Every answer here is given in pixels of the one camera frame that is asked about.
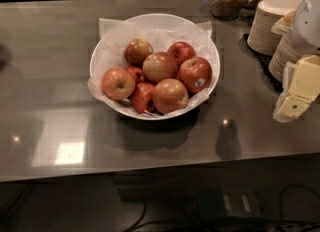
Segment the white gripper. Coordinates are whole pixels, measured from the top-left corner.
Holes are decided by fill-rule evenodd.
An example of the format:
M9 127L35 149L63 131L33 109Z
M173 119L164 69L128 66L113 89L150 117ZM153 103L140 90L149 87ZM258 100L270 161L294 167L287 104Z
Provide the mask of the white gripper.
M304 54L296 64L288 62L273 119L287 123L299 119L320 95L320 0L303 0L271 28L278 35L291 33L293 45Z

